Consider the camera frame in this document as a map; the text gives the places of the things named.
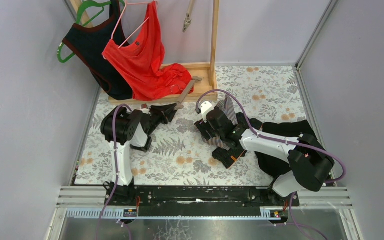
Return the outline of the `wooden clip hanger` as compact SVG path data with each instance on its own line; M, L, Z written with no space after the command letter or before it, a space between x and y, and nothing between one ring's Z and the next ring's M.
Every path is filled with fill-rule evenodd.
M185 100L185 98L187 97L187 95L190 93L190 91L192 90L192 88L194 87L194 85L197 83L197 82L201 82L203 80L202 77L199 77L199 76L193 76L192 79L190 80L190 82L187 84L187 86L185 87L185 89L182 90L182 93L179 95L179 97L176 99L176 106L174 107L174 110L177 111L179 109L182 109L184 106L183 106L183 102Z

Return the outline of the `grey striped underwear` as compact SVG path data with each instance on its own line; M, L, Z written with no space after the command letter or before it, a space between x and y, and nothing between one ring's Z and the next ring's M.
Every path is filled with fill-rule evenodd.
M209 101L198 104L202 119L195 123L204 143L230 150L243 150L240 140L245 126L239 123L233 100L227 96L213 105Z

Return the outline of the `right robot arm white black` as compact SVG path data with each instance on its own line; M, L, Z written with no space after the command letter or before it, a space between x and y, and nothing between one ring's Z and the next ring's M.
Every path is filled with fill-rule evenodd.
M194 125L205 142L217 146L212 156L226 168L254 152L260 169L273 177L269 190L282 198L300 190L320 191L335 165L316 137L298 132L299 127L310 129L304 121L262 123L241 112L231 120L215 107Z

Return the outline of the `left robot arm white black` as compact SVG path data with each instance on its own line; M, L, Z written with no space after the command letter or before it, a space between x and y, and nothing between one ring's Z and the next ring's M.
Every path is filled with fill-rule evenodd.
M173 103L133 110L122 103L102 120L100 132L113 147L112 182L115 185L124 187L133 183L131 149L147 152L152 143L151 135L160 125L172 122L177 107L178 105Z

